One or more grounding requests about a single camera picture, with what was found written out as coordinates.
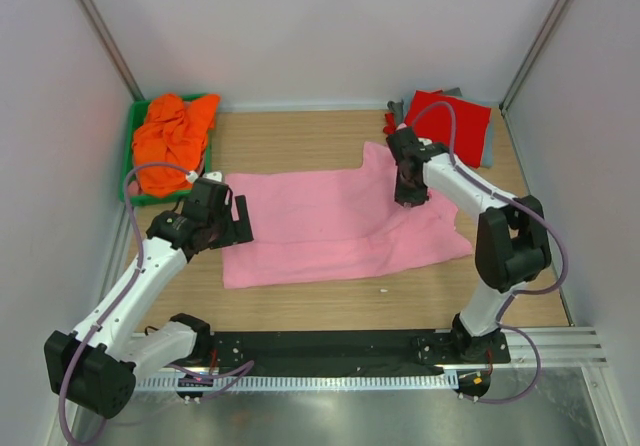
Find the green basket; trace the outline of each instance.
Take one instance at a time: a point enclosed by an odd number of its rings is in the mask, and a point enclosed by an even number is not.
[[[180,96],[184,101],[193,101],[194,99],[201,98],[206,93],[201,94],[189,94],[186,96]],[[123,183],[129,173],[133,169],[133,132],[138,129],[144,123],[144,118],[147,116],[147,109],[151,101],[135,101],[129,109],[129,118],[127,120],[127,137],[125,139],[124,159],[122,161],[122,171],[120,174],[120,183],[118,186],[120,201],[124,202]],[[204,172],[211,171],[211,138],[207,143],[207,149],[204,153]],[[139,196],[131,197],[131,204],[134,206],[148,206],[150,204],[162,204],[162,203],[175,203],[178,199],[189,194],[190,189],[183,189],[171,193],[164,198],[156,198],[148,194],[141,194]]]

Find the pink towel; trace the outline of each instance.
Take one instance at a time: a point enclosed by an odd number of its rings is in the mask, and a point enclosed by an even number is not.
[[[405,209],[393,200],[395,176],[375,143],[358,169],[229,174],[234,194],[247,196],[255,240],[222,249],[224,287],[382,276],[471,254],[455,204],[430,190],[429,202]]]

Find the gray floor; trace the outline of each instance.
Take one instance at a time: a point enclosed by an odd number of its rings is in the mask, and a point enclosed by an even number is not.
[[[489,395],[511,395],[530,371],[496,370]],[[173,393],[140,395],[116,418],[148,416]],[[89,434],[95,423],[79,421]],[[98,445],[591,446],[604,445],[579,369],[543,371],[527,398],[506,406],[460,401],[451,391],[235,394],[176,405],[137,427],[108,425]]]

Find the wooden tabletop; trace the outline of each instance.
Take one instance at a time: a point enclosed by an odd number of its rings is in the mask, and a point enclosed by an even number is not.
[[[479,173],[506,191],[526,194],[504,122],[497,111],[494,117],[495,164]],[[227,174],[357,168],[365,141],[384,143],[383,126],[382,111],[221,114],[212,136],[213,169]],[[165,209],[140,208],[141,229]],[[459,213],[456,226],[475,243],[470,218]],[[548,269],[531,287],[543,288],[553,280]],[[181,312],[208,321],[217,331],[446,328],[477,282],[469,256],[380,278],[225,290],[220,251],[205,251],[165,288],[139,330],[162,326]],[[520,297],[505,323],[566,326],[567,318],[554,293]]]

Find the gray wall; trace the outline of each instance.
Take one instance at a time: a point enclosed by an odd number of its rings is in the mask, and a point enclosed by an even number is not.
[[[531,189],[569,246],[570,310],[598,330],[638,422],[640,0],[575,0],[510,119]]]
[[[553,2],[95,1],[145,95],[258,110],[380,107],[416,86],[500,100]]]
[[[0,0],[2,444],[43,444],[43,345],[99,293],[130,98],[74,0]]]

